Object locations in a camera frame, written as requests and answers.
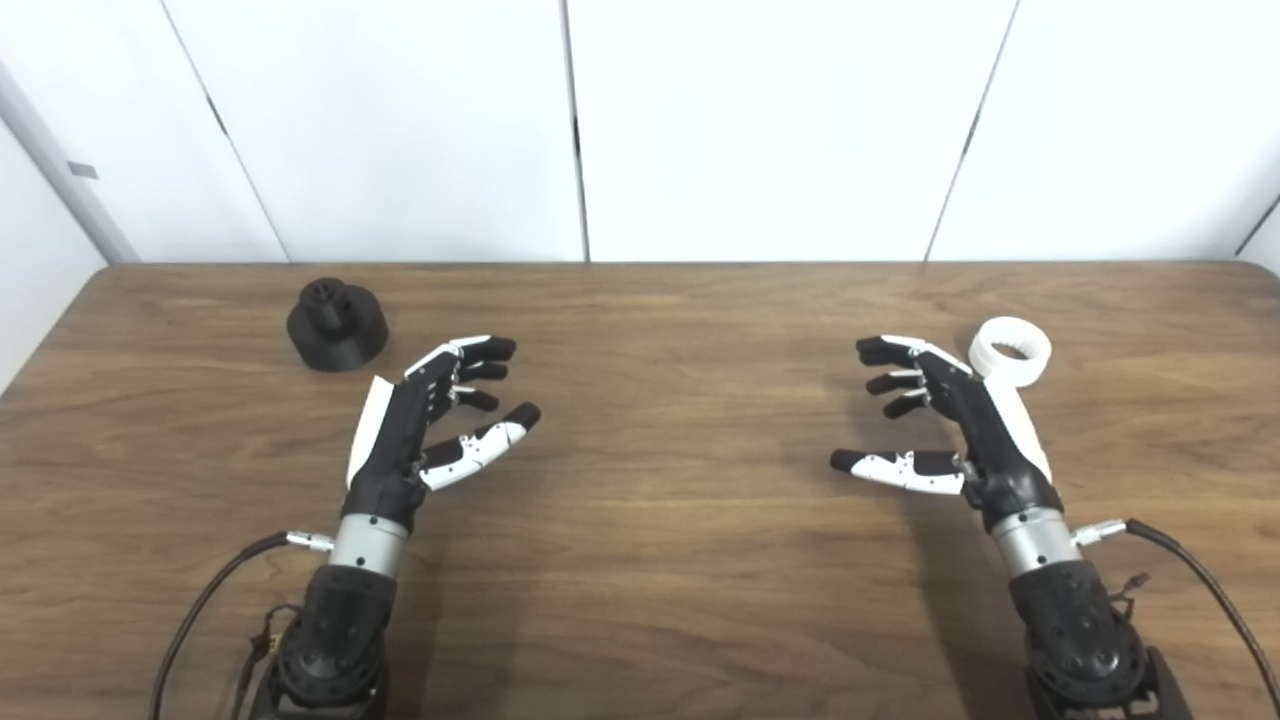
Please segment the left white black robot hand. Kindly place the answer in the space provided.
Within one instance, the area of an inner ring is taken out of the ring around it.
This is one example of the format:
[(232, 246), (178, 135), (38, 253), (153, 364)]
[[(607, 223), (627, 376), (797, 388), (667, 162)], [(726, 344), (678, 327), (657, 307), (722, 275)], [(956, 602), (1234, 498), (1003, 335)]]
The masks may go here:
[(494, 413), (499, 400), (472, 380), (502, 380), (517, 352), (512, 338), (480, 334), (449, 340), (392, 383), (372, 380), (352, 443), (340, 516), (369, 515), (406, 530), (425, 497), (490, 466), (540, 421), (521, 404), (497, 421), (436, 445), (428, 430), (457, 407)]

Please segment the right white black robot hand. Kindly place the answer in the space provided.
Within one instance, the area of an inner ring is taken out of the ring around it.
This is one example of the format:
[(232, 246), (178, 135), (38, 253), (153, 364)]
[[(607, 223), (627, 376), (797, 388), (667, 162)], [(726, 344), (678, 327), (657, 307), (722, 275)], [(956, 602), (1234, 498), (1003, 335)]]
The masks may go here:
[(878, 334), (855, 343), (865, 366), (888, 372), (867, 392), (895, 393), (883, 414), (899, 419), (929, 409), (954, 421), (966, 450), (858, 451), (837, 448), (829, 465), (851, 477), (928, 495), (960, 495), (986, 529), (1033, 510), (1064, 512), (1047, 456), (1016, 388), (982, 379), (965, 363), (920, 338)]

